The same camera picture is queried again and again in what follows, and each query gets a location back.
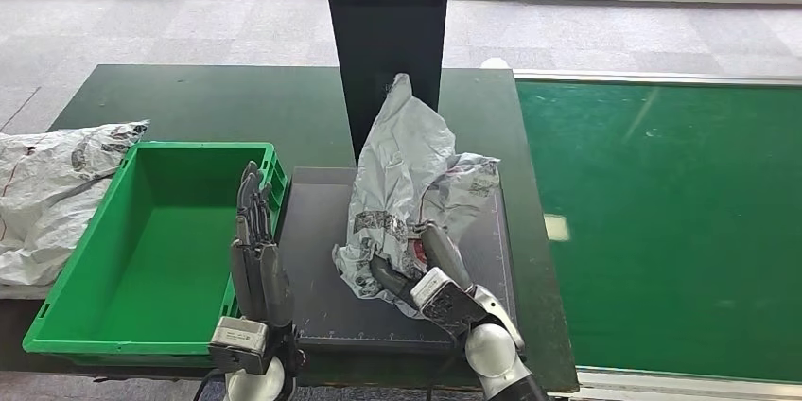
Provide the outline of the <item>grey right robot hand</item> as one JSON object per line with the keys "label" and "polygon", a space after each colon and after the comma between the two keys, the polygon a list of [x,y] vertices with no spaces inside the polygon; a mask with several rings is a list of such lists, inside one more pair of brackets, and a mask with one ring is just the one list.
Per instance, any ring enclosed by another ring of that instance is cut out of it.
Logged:
{"label": "grey right robot hand", "polygon": [[[412,235],[421,243],[427,263],[427,271],[439,269],[463,291],[474,290],[469,272],[458,247],[449,238],[446,230],[432,220],[412,227]],[[412,295],[413,289],[422,281],[415,280],[395,270],[387,259],[375,256],[369,264],[374,279],[392,295],[409,307],[419,308]]]}

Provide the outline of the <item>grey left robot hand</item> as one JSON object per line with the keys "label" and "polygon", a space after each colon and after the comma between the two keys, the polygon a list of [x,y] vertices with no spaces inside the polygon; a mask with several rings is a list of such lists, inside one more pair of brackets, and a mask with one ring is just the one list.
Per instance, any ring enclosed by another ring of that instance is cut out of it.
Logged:
{"label": "grey left robot hand", "polygon": [[263,180],[257,163],[249,161],[236,195],[231,276],[242,316],[282,328],[292,322],[294,296],[272,233],[267,202],[270,186],[262,184]]}

